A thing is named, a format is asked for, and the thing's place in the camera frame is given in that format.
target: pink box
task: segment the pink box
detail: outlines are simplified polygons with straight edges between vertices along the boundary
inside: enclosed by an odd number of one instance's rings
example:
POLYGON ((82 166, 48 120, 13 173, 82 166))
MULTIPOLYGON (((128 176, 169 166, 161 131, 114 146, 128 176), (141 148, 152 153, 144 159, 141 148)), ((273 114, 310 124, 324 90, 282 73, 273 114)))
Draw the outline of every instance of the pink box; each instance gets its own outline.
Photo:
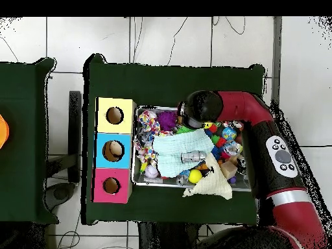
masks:
POLYGON ((130 169, 96 168, 95 188, 92 202, 111 202, 114 204, 126 204, 132 193, 130 169), (104 181, 107 178, 115 178, 120 185, 117 193, 109 194, 104 190, 104 181))

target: dark green table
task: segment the dark green table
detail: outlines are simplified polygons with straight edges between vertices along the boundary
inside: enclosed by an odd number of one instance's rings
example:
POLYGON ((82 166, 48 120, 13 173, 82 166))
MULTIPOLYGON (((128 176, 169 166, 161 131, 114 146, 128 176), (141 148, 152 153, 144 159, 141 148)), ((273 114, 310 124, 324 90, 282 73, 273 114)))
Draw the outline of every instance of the dark green table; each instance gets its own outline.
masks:
POLYGON ((0 63, 0 114, 10 129, 0 149, 0 220, 58 222, 45 207, 47 114, 45 85, 52 58, 0 63))
POLYGON ((133 99, 137 105, 175 107, 188 94, 200 90, 250 91, 262 94, 261 65, 234 67, 180 67, 107 64, 93 54, 84 64, 82 222, 141 220, 193 223, 256 223, 254 199, 249 192, 233 192, 231 200, 219 196, 182 198, 183 189, 133 186, 127 204, 91 202, 91 172, 95 98, 133 99))

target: light blue cloth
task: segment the light blue cloth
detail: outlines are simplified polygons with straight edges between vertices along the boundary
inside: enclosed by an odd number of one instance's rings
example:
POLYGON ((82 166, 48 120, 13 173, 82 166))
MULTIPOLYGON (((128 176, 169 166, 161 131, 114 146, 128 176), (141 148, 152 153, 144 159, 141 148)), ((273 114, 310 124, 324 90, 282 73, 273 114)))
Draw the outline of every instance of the light blue cloth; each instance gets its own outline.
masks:
POLYGON ((154 151, 158 153, 158 170, 161 176, 173 178, 182 171, 189 170, 199 164, 199 162, 182 163, 181 153, 201 151, 208 155, 214 144, 204 129, 198 129, 194 132, 174 136, 155 136, 152 146, 154 151))

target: metal cylinder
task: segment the metal cylinder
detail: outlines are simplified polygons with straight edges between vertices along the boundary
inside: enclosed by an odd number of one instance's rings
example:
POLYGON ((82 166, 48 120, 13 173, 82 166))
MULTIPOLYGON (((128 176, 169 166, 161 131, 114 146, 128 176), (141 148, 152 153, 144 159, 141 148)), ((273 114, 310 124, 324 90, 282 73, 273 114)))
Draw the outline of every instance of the metal cylinder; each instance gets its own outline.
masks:
POLYGON ((182 163, 186 162, 201 162, 205 160, 206 153, 201 151, 192 151, 190 153, 182 153, 181 161, 182 163))

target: gray circular button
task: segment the gray circular button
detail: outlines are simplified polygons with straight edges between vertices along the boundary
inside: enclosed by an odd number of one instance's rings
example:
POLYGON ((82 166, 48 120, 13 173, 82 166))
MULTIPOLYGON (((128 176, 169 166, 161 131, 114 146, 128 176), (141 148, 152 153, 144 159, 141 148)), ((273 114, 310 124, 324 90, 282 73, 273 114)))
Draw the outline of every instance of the gray circular button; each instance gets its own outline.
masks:
POLYGON ((291 159, 291 154, 289 154, 287 151, 280 150, 276 152, 276 160, 281 163, 290 163, 291 159))

